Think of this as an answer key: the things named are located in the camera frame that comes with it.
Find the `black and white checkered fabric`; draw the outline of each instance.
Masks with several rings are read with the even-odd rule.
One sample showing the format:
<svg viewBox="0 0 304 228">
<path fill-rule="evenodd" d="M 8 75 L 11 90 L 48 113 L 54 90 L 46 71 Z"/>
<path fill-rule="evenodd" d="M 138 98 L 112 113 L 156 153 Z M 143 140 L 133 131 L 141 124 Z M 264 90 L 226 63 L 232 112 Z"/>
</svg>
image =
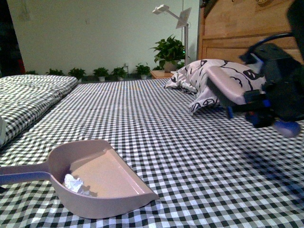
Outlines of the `black and white checkered fabric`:
<svg viewBox="0 0 304 228">
<path fill-rule="evenodd" d="M 165 82 L 78 85 L 0 152 L 1 166 L 34 164 L 62 143 L 104 139 L 159 200 L 83 219 L 48 181 L 5 185 L 0 227 L 304 227 L 303 134 L 286 139 L 242 115 L 228 120 L 217 104 L 189 115 L 194 97 Z"/>
<path fill-rule="evenodd" d="M 18 75 L 0 79 L 0 116 L 6 136 L 0 147 L 68 94 L 77 79 L 69 76 Z"/>
</svg>

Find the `wooden headboard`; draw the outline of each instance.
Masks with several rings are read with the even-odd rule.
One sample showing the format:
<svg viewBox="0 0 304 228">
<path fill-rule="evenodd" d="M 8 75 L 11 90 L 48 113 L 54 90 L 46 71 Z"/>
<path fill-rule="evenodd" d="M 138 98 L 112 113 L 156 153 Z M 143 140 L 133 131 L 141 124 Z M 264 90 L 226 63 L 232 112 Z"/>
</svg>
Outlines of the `wooden headboard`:
<svg viewBox="0 0 304 228">
<path fill-rule="evenodd" d="M 217 0 L 204 17 L 200 10 L 198 58 L 218 58 L 238 63 L 238 56 L 259 40 L 273 34 L 289 32 L 286 12 L 293 0 Z M 271 41 L 302 61 L 294 38 Z"/>
</svg>

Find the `dustpan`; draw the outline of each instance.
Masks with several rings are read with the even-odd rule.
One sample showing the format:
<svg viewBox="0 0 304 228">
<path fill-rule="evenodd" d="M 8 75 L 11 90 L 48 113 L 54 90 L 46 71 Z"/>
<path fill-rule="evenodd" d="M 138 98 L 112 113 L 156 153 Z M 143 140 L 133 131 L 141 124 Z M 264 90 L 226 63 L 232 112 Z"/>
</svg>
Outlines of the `dustpan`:
<svg viewBox="0 0 304 228">
<path fill-rule="evenodd" d="M 90 196 L 66 188 L 66 174 L 80 178 Z M 70 142 L 56 147 L 46 162 L 0 167 L 0 186 L 51 181 L 62 204 L 87 219 L 121 215 L 159 199 L 104 140 Z"/>
</svg>

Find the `folded blanket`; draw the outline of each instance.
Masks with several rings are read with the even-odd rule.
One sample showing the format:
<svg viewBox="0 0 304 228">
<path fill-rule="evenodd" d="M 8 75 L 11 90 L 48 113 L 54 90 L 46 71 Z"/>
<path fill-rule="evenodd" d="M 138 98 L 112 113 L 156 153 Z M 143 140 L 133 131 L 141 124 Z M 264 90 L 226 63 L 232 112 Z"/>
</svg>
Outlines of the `folded blanket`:
<svg viewBox="0 0 304 228">
<path fill-rule="evenodd" d="M 77 84 L 70 76 L 19 75 L 0 78 L 0 116 L 6 122 L 0 147 L 21 133 Z"/>
<path fill-rule="evenodd" d="M 178 70 L 166 83 L 165 88 L 181 89 L 185 93 L 195 96 L 195 100 L 189 105 L 190 113 L 219 100 L 207 86 L 210 66 L 220 67 L 226 74 L 236 80 L 245 91 L 260 89 L 265 83 L 261 74 L 254 73 L 249 67 L 220 59 L 198 60 Z"/>
</svg>

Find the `white wall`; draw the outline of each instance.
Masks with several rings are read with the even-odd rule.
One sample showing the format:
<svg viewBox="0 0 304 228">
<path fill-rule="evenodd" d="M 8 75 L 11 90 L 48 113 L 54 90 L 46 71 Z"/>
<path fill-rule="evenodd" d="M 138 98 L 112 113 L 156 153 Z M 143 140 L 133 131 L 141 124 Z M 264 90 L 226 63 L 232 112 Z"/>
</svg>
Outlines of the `white wall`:
<svg viewBox="0 0 304 228">
<path fill-rule="evenodd" d="M 24 3 L 31 20 L 24 20 Z M 140 62 L 154 63 L 155 42 L 181 29 L 171 15 L 152 13 L 166 4 L 179 15 L 183 0 L 8 0 L 25 69 L 44 74 L 64 73 L 74 67 L 91 74 L 98 67 L 109 72 L 129 63 L 129 72 Z M 199 0 L 185 0 L 192 7 L 189 22 L 191 61 L 196 60 Z"/>
</svg>

